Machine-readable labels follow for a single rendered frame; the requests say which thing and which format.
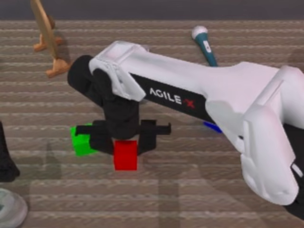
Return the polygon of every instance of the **teal handle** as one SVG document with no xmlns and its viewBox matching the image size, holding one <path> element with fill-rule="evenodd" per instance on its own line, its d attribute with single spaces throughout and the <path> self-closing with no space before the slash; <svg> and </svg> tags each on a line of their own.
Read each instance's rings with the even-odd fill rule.
<svg viewBox="0 0 304 228">
<path fill-rule="evenodd" d="M 196 43 L 199 45 L 200 49 L 202 50 L 206 60 L 208 61 L 209 65 L 212 67 L 217 67 L 218 63 L 214 57 L 212 49 L 208 42 L 207 33 L 200 33 L 195 37 Z"/>
</svg>

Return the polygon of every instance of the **wooden surface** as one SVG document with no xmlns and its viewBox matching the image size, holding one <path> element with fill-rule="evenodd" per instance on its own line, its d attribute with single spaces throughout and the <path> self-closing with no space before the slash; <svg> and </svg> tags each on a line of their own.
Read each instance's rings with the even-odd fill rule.
<svg viewBox="0 0 304 228">
<path fill-rule="evenodd" d="M 220 66 L 252 61 L 304 67 L 302 21 L 57 21 L 72 60 L 95 55 L 115 40 L 205 63 L 191 29 L 205 25 Z M 239 154 L 200 120 L 152 103 L 141 118 L 171 122 L 172 135 L 139 158 L 137 172 L 114 172 L 102 153 L 77 158 L 70 126 L 102 111 L 66 83 L 51 80 L 47 51 L 33 52 L 34 21 L 0 21 L 0 119 L 21 177 L 3 184 L 30 205 L 23 228 L 302 228 L 304 222 L 256 196 L 244 183 Z"/>
</svg>

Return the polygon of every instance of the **logo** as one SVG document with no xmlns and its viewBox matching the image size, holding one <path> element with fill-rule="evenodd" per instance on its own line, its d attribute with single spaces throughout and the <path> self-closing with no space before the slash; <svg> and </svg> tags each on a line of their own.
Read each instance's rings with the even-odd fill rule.
<svg viewBox="0 0 304 228">
<path fill-rule="evenodd" d="M 179 105 L 182 104 L 181 102 L 181 97 L 178 95 L 171 95 L 168 92 L 161 91 L 160 89 L 154 90 L 153 88 L 150 88 L 150 94 L 153 94 L 154 96 L 160 97 L 160 98 L 165 98 L 168 101 L 177 103 Z"/>
<path fill-rule="evenodd" d="M 192 101 L 192 100 L 184 99 L 182 102 L 185 103 L 187 105 L 187 107 L 195 108 L 194 101 Z"/>
</svg>

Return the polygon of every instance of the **red x logo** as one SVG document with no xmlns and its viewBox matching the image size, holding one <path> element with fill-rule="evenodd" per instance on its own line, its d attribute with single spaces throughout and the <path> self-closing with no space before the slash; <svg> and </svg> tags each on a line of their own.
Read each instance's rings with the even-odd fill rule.
<svg viewBox="0 0 304 228">
<path fill-rule="evenodd" d="M 191 100 L 188 100 L 188 99 L 184 99 L 184 101 L 183 101 L 183 103 L 187 103 L 187 107 L 195 108 L 193 102 L 194 101 L 191 101 Z"/>
</svg>

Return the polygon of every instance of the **green cube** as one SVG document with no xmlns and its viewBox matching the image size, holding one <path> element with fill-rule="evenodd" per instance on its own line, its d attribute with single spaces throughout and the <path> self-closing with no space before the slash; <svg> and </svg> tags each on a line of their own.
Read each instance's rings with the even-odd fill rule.
<svg viewBox="0 0 304 228">
<path fill-rule="evenodd" d="M 75 151 L 75 155 L 77 157 L 90 155 L 96 153 L 96 150 L 93 150 L 90 146 L 90 135 L 88 134 L 76 134 L 76 127 L 71 127 L 71 139 L 72 145 Z"/>
</svg>

